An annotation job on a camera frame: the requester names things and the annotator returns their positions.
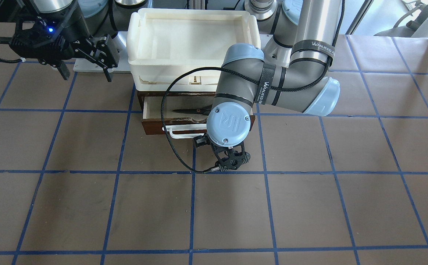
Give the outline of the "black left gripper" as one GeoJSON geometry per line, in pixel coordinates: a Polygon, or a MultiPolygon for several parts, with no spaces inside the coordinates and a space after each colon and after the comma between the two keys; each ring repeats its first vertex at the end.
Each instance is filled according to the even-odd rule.
{"type": "Polygon", "coordinates": [[[204,173],[237,170],[241,165],[247,164],[250,160],[250,154],[245,151],[244,142],[232,147],[219,146],[212,143],[207,134],[196,136],[193,138],[193,141],[196,148],[205,145],[211,146],[217,158],[215,165],[204,170],[204,173]]]}

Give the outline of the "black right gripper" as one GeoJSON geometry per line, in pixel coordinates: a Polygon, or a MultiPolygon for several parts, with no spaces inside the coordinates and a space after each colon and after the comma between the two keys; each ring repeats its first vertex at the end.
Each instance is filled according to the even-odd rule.
{"type": "Polygon", "coordinates": [[[9,46],[20,57],[53,66],[66,81],[71,72],[64,60],[86,59],[101,67],[111,82],[109,70],[118,67],[120,59],[110,34],[91,37],[76,0],[25,0],[9,46]]]}

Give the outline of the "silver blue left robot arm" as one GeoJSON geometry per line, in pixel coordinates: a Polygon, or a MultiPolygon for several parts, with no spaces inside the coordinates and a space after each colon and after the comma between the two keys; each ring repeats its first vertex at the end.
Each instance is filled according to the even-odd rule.
{"type": "Polygon", "coordinates": [[[260,31],[272,35],[265,48],[234,44],[218,69],[220,79],[208,108],[207,133],[217,158],[203,173],[236,170],[249,161],[244,140],[254,104],[326,116],[336,106],[339,82],[327,77],[345,14],[343,0],[247,0],[260,31]]]}

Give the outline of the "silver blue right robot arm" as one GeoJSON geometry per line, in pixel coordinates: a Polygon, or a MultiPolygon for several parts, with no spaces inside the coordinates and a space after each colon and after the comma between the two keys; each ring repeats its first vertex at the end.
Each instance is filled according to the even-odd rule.
{"type": "Polygon", "coordinates": [[[25,0],[9,46],[20,57],[54,67],[65,80],[70,75],[65,61],[85,59],[110,82],[109,70],[118,67],[122,54],[116,36],[147,5],[146,0],[25,0]]]}

